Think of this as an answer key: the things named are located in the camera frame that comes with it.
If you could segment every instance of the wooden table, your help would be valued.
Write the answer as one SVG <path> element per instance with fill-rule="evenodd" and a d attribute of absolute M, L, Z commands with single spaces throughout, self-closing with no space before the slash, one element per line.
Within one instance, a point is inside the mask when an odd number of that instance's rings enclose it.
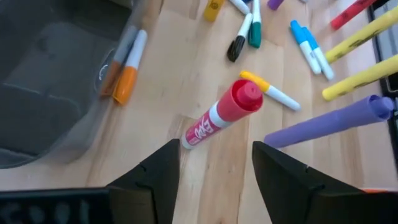
<path fill-rule="evenodd" d="M 105 185 L 136 166 L 171 138 L 179 138 L 234 82 L 241 70 L 254 72 L 296 99 L 299 112 L 264 97 L 260 111 L 244 118 L 181 158 L 174 223 L 270 223 L 254 177 L 251 145 L 265 134 L 335 110 L 372 93 L 373 83 L 325 102 L 324 87 L 375 64 L 367 42 L 333 64 L 335 79 L 315 76 L 294 41 L 289 24 L 309 26 L 324 51 L 367 24 L 366 12 L 337 32 L 328 22 L 353 0 L 285 1 L 271 11 L 262 1 L 260 49 L 245 45 L 236 63 L 226 49 L 243 21 L 225 2 L 216 22 L 201 18 L 206 0 L 154 0 L 149 9 L 149 44 L 127 106 L 112 106 L 91 149 L 69 165 L 44 161 L 0 170 L 0 189 L 43 189 Z M 307 141 L 284 152 L 356 187 L 397 188 L 386 123 L 372 124 Z"/>

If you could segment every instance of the yellow highlighter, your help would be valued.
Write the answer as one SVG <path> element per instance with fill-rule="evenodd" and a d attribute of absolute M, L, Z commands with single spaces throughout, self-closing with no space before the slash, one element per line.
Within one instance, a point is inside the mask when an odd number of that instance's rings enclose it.
<path fill-rule="evenodd" d="M 203 17 L 209 22 L 216 21 L 218 12 L 223 4 L 224 0 L 209 0 L 203 13 Z"/>
<path fill-rule="evenodd" d="M 395 72 L 398 72 L 398 54 L 324 89 L 322 95 L 325 100 L 333 100 Z"/>
<path fill-rule="evenodd" d="M 289 107 L 290 109 L 297 111 L 301 108 L 299 103 L 267 83 L 263 78 L 248 71 L 242 71 L 240 73 L 240 77 L 254 82 L 263 93 L 267 94 L 268 96 L 272 97 L 274 100 L 282 103 L 283 105 Z"/>
<path fill-rule="evenodd" d="M 332 48 L 326 53 L 326 59 L 329 63 L 333 63 L 344 55 L 350 53 L 355 48 L 359 47 L 375 35 L 388 29 L 398 21 L 398 6 L 384 13 L 381 17 L 375 19 L 360 31 L 356 32 L 351 37 L 348 37 L 336 47 Z"/>
<path fill-rule="evenodd" d="M 137 79 L 138 65 L 147 42 L 147 32 L 140 30 L 127 58 L 126 66 L 113 92 L 113 98 L 125 105 L 129 99 Z"/>

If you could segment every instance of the purple cap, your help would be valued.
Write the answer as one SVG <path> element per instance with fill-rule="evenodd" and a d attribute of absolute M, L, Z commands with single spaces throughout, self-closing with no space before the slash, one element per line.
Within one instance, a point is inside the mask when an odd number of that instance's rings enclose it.
<path fill-rule="evenodd" d="M 272 10 L 277 10 L 284 0 L 269 0 L 267 5 Z"/>
<path fill-rule="evenodd" d="M 394 103 L 388 97 L 371 95 L 345 108 L 301 122 L 264 137 L 264 143 L 286 147 L 349 128 L 385 121 L 391 117 Z"/>

